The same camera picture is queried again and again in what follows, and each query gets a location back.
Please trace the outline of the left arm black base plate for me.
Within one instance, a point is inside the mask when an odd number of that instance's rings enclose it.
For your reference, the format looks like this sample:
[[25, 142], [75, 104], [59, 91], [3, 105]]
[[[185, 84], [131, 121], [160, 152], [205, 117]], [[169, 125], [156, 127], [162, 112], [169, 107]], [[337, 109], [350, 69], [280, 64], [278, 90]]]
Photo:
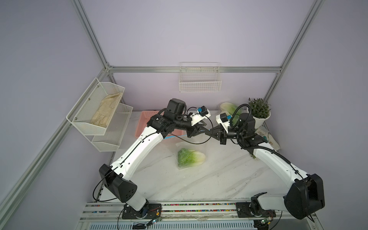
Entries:
[[137, 211], [128, 204], [124, 205], [124, 209], [121, 214], [121, 219], [153, 219], [161, 214], [162, 204], [149, 203], [145, 205], [141, 210]]

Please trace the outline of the potted green plant white pot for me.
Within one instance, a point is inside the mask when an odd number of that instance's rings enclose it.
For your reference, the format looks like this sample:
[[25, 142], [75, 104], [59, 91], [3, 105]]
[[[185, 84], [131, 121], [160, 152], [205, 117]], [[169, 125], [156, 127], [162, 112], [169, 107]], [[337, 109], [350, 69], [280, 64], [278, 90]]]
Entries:
[[270, 118], [270, 105], [262, 98], [249, 98], [248, 102], [255, 120], [255, 129], [258, 129]]

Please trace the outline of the pink plastic basket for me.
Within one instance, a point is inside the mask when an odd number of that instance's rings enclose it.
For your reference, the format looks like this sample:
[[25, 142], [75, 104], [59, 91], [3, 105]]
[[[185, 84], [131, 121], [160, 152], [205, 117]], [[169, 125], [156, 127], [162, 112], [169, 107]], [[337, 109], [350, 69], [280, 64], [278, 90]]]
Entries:
[[161, 115], [158, 111], [143, 111], [140, 116], [139, 125], [136, 130], [136, 138], [138, 139], [167, 139], [167, 136], [182, 137], [184, 131], [180, 131], [176, 127], [172, 118]]

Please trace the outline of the beige cloth in shelf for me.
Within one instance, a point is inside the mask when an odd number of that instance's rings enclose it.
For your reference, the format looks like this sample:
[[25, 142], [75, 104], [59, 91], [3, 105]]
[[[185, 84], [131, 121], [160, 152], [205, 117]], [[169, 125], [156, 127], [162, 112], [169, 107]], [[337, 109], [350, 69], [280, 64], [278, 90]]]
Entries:
[[90, 123], [99, 127], [107, 128], [118, 106], [123, 93], [109, 94], [100, 103]]

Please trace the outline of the rear bagged chinese cabbage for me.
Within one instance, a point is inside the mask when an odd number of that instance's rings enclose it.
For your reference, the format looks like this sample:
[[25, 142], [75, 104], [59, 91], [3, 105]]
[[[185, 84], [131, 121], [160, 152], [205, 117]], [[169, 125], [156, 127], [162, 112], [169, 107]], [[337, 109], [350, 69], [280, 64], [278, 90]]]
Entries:
[[243, 112], [243, 108], [240, 108], [238, 111], [236, 111], [238, 107], [238, 105], [229, 102], [221, 103], [219, 106], [222, 113], [225, 113], [227, 116], [232, 116], [234, 118], [238, 118], [239, 115]]

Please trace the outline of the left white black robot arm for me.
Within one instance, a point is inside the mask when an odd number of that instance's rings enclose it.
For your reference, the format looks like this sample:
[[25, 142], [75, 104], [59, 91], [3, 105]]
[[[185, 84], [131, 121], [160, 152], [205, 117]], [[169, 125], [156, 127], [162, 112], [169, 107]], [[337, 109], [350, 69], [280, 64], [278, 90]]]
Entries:
[[176, 129], [184, 130], [188, 138], [207, 132], [201, 121], [208, 118], [210, 111], [205, 106], [197, 108], [195, 113], [186, 114], [186, 103], [171, 99], [166, 108], [149, 119], [143, 132], [120, 158], [110, 165], [103, 164], [100, 167], [99, 183], [120, 202], [126, 203], [144, 216], [149, 203], [137, 191], [137, 185], [131, 181], [138, 166], [157, 144]]

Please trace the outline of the aluminium front rail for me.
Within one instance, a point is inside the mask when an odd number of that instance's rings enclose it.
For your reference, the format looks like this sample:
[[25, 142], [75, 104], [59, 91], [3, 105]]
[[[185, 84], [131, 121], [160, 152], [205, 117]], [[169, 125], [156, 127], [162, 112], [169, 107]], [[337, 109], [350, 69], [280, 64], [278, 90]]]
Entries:
[[87, 203], [78, 222], [121, 222], [149, 221], [154, 217], [162, 220], [262, 220], [272, 218], [294, 219], [286, 211], [263, 211], [260, 216], [253, 216], [249, 210], [250, 202], [240, 201], [194, 201], [194, 202], [163, 202], [154, 201], [149, 204], [147, 214], [139, 218], [137, 212], [129, 205], [120, 202]]

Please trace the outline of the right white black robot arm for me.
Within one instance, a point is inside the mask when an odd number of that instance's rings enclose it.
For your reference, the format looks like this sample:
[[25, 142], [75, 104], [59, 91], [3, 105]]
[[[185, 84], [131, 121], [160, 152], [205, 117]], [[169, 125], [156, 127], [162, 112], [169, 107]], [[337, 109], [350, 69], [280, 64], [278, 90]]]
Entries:
[[[247, 111], [239, 115], [238, 111], [247, 107]], [[216, 116], [218, 125], [209, 134], [225, 145], [228, 140], [235, 140], [239, 147], [251, 156], [264, 162], [288, 188], [286, 194], [258, 193], [251, 198], [248, 212], [260, 217], [270, 210], [286, 211], [297, 219], [310, 217], [312, 213], [325, 207], [324, 184], [317, 174], [309, 174], [295, 166], [286, 157], [266, 142], [255, 131], [255, 119], [249, 105], [242, 104], [232, 115], [221, 113]]]

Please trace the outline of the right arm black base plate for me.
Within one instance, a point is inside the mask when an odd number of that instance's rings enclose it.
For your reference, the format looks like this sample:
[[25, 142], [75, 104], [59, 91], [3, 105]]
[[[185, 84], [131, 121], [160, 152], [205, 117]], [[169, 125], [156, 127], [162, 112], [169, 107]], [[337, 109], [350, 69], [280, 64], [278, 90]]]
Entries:
[[239, 218], [260, 218], [260, 217], [276, 217], [274, 210], [262, 209], [256, 202], [237, 202], [235, 203], [236, 211]]

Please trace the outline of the white two-tier mesh shelf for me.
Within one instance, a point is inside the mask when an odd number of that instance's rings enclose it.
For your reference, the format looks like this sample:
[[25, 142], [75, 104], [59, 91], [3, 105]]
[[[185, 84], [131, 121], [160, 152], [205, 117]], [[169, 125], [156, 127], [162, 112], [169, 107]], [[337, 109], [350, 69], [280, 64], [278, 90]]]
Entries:
[[117, 151], [133, 107], [122, 103], [125, 88], [93, 80], [66, 120], [99, 151]]

